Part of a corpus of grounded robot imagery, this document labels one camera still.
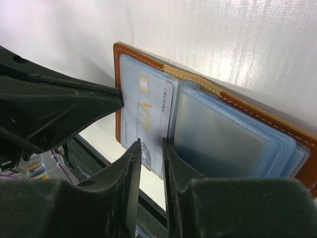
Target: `leather wallet cover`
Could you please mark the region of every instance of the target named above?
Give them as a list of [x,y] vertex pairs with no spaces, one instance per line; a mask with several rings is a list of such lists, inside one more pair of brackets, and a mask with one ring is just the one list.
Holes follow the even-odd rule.
[[[128,46],[124,43],[115,43],[113,45],[114,52],[114,70],[115,70],[115,86],[121,91],[120,79],[120,56],[129,55],[153,68],[168,73],[179,80],[187,80],[200,85],[200,89],[207,91],[230,106],[239,111],[252,116],[253,118],[273,127],[284,134],[290,135],[297,142],[309,148],[311,154],[302,168],[298,171],[295,178],[300,180],[312,193],[317,197],[317,137],[296,127],[295,125],[275,116],[259,107],[237,97],[233,93],[226,91],[220,86],[214,84],[209,79],[198,74],[180,69],[153,56]],[[116,112],[116,139],[121,143],[121,110]]]

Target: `white wall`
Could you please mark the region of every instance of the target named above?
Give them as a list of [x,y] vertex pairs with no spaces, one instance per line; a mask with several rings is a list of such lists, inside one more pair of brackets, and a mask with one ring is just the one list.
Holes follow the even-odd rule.
[[123,41],[240,86],[317,134],[316,3],[0,0],[0,45],[56,71],[113,86],[112,45]]

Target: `small screw hole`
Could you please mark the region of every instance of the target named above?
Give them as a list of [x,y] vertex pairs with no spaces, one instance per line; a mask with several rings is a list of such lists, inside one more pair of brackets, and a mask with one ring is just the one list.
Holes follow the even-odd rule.
[[13,116],[13,117],[11,118],[11,120],[12,120],[13,123],[19,123],[20,118],[17,117],[17,116]]
[[46,142],[49,142],[51,140],[51,135],[49,133],[44,133],[43,139]]
[[29,161],[30,157],[28,155],[23,155],[22,159],[27,162]]

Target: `white card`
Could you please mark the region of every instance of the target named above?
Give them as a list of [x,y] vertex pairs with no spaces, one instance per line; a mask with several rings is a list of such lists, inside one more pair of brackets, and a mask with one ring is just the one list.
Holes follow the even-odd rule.
[[142,142],[142,163],[157,174],[162,172],[162,141],[167,137],[172,84],[165,73],[130,56],[120,57],[121,144],[128,148]]

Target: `cable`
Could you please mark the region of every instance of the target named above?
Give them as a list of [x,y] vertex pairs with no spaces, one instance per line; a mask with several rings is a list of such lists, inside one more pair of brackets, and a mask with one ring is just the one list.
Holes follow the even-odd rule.
[[58,161],[58,159],[57,159],[57,157],[56,157],[56,155],[55,155],[55,153],[54,153],[53,150],[51,150],[51,154],[52,154],[51,158],[56,161],[57,167],[63,172],[63,174],[65,175],[65,177],[67,178],[67,180],[68,180],[70,183],[74,184],[73,181],[71,180],[70,176],[67,174],[67,172],[65,171],[65,169],[62,167],[62,164],[60,163],[60,161]]
[[7,176],[7,175],[0,175],[0,179],[18,180],[19,178]]

